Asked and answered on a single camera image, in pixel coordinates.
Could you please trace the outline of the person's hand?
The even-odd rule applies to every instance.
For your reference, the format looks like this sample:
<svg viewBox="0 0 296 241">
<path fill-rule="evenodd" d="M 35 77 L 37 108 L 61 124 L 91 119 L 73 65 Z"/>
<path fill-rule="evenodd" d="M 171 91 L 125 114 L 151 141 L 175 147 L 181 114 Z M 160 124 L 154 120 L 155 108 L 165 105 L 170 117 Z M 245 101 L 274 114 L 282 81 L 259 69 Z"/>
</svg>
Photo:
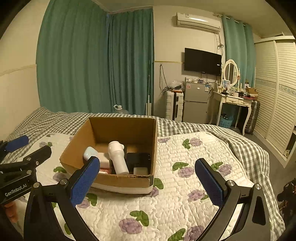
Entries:
<svg viewBox="0 0 296 241">
<path fill-rule="evenodd" d="M 18 213 L 17 213 L 17 206 L 14 201 L 4 205 L 4 211 L 6 216 L 12 223 L 17 223 Z"/>
</svg>

